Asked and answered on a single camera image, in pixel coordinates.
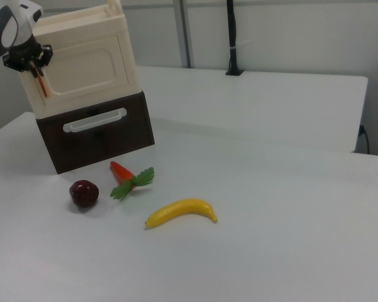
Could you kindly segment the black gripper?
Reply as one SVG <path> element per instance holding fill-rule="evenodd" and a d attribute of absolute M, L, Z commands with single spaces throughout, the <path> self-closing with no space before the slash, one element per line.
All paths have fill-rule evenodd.
<path fill-rule="evenodd" d="M 41 45 L 36 39 L 28 39 L 25 43 L 11 47 L 9 53 L 3 57 L 3 64 L 18 72 L 31 72 L 44 97 L 49 98 L 50 91 L 42 68 L 48 66 L 53 53 L 51 45 Z"/>

